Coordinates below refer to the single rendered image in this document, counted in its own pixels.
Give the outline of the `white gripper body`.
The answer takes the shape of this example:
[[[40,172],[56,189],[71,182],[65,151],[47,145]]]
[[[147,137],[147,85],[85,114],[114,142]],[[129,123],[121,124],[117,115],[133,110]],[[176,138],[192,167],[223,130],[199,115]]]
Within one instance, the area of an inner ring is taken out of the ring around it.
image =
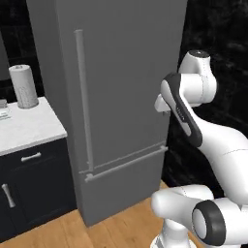
[[[165,102],[161,94],[158,95],[154,104],[154,108],[156,109],[157,112],[161,112],[161,113],[169,113],[171,111],[171,108]]]

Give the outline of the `grey fridge door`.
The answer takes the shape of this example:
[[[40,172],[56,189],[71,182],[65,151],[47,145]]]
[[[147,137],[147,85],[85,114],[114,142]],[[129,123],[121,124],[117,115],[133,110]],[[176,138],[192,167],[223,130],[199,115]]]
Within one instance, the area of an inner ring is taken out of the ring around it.
[[[187,0],[56,0],[77,164],[88,171],[77,45],[83,30],[94,167],[158,147],[167,125],[154,102],[175,71]]]

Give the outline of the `grey fridge freezer drawer front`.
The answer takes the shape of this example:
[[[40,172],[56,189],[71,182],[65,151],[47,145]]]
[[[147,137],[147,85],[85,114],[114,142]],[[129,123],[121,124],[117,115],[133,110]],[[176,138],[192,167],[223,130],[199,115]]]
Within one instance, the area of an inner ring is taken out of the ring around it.
[[[95,225],[108,217],[149,198],[159,189],[165,153],[82,183],[84,224]]]

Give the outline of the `grey fridge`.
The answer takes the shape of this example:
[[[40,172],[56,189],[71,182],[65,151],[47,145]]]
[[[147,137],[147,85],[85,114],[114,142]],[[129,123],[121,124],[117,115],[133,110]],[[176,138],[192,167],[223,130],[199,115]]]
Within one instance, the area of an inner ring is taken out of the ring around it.
[[[133,159],[125,159],[118,165],[106,168],[94,167],[93,171],[80,170],[77,163],[75,128],[71,115],[67,81],[62,61],[55,1],[56,0],[27,0],[27,6],[44,83],[45,96],[68,133],[67,143],[75,183],[77,208],[79,210],[79,208],[82,207],[82,183],[84,182],[86,175],[89,173],[95,175],[102,171],[115,168],[137,159],[140,156],[153,152],[159,149],[161,145],[166,146],[170,117],[167,114],[162,114],[156,111],[163,117],[167,125],[166,139],[158,147],[144,152]]]

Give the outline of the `dark navy drawer front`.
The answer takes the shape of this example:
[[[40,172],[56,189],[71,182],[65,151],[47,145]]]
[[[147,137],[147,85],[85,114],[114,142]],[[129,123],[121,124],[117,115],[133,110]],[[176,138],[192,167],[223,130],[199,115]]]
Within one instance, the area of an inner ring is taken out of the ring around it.
[[[30,156],[41,152],[42,156],[22,163],[21,157]],[[38,162],[60,158],[68,154],[67,142],[65,139],[58,139],[44,144],[36,145],[24,150],[0,156],[0,171],[15,169],[20,166],[33,165]]]

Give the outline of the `white paper towel roll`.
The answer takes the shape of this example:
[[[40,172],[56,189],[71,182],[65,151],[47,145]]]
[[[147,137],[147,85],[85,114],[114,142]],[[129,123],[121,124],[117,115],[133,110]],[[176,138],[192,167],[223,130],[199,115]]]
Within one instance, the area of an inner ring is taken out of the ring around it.
[[[17,105],[20,109],[31,109],[39,104],[32,70],[29,65],[14,65],[9,68]]]

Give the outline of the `dark navy cupboard door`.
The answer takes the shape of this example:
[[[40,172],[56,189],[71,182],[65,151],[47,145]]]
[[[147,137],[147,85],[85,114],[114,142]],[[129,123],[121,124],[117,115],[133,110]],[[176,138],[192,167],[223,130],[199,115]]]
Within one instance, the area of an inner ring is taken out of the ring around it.
[[[8,184],[15,207],[1,188]],[[0,170],[0,243],[76,209],[71,168],[60,161]]]

